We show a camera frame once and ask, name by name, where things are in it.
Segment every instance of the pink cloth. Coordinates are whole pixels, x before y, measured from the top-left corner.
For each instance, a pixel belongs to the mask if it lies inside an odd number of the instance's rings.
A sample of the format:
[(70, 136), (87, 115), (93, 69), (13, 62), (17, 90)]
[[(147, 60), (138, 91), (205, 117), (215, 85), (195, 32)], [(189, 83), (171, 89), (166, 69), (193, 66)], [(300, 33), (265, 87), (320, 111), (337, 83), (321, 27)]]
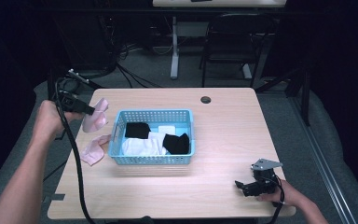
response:
[(104, 112), (107, 110), (109, 103), (102, 98), (94, 106), (95, 110), (92, 115), (86, 115), (83, 119), (83, 132), (92, 133), (100, 130), (106, 123), (106, 115)]
[(110, 140), (110, 136), (111, 134), (108, 134), (92, 139), (92, 141), (80, 153), (80, 159), (89, 165), (93, 165), (95, 162), (100, 161), (104, 155), (101, 145), (107, 143)]

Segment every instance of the dark wall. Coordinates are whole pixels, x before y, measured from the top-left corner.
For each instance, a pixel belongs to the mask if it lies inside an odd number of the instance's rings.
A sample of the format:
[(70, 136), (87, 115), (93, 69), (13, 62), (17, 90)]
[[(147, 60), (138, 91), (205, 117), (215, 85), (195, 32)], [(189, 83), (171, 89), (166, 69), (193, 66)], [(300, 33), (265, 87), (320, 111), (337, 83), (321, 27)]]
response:
[(318, 2), (287, 1), (289, 11), (328, 13), (282, 18), (263, 76), (310, 68), (311, 89), (334, 122), (344, 161), (358, 180), (358, 1)]
[(0, 168), (34, 108), (34, 86), (46, 80), (48, 60), (26, 15), (0, 1)]
[(348, 5), (331, 35), (312, 80), (312, 89), (337, 128), (344, 161), (358, 180), (358, 2)]
[[(41, 7), (51, 8), (103, 8), (107, 7), (104, 1), (94, 0), (45, 0)], [(79, 70), (109, 70), (116, 63), (116, 55), (112, 53), (110, 28), (111, 21), (97, 15), (76, 13), (39, 14), (45, 24), (48, 18), (53, 21), (53, 27), (44, 32), (46, 35), (58, 34), (62, 48), (67, 52), (70, 68)]]

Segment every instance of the white desk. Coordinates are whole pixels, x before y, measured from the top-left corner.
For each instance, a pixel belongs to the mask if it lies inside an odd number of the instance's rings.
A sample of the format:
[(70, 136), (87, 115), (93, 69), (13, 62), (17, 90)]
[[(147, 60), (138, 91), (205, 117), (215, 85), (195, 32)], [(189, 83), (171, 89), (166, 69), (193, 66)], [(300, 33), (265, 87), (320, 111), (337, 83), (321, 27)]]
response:
[[(205, 2), (191, 2), (190, 0), (153, 0), (154, 7), (284, 7), (285, 4), (286, 0), (212, 0)], [(178, 78), (179, 51), (177, 48), (177, 25), (176, 18), (173, 17), (171, 79)]]

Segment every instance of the black cloth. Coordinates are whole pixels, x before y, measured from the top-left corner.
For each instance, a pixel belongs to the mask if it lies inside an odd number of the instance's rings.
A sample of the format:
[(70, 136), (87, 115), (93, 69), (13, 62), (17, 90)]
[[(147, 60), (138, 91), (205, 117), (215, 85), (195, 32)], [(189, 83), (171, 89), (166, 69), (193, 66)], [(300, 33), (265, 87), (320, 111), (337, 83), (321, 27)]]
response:
[(166, 134), (162, 145), (173, 155), (188, 154), (190, 147), (189, 138), (186, 133), (180, 137)]
[(130, 122), (127, 123), (125, 136), (127, 138), (149, 138), (150, 127), (147, 123)]

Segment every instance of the human arm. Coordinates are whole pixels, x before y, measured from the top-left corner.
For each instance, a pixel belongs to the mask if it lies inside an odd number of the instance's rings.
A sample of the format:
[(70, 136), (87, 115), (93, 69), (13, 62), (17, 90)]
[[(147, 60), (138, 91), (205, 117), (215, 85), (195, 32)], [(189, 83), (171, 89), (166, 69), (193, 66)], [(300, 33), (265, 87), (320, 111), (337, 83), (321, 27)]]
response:
[[(281, 181), (282, 188), (284, 190), (284, 204), (298, 208), (303, 213), (307, 223), (309, 224), (328, 223), (316, 203), (295, 189), (287, 181)], [(277, 188), (273, 194), (262, 194), (257, 197), (257, 200), (262, 202), (278, 203), (280, 198), (281, 190)]]
[[(81, 119), (77, 113), (65, 113), (65, 116), (68, 122)], [(0, 196), (0, 224), (38, 222), (48, 148), (62, 130), (55, 104), (42, 102), (25, 156)]]

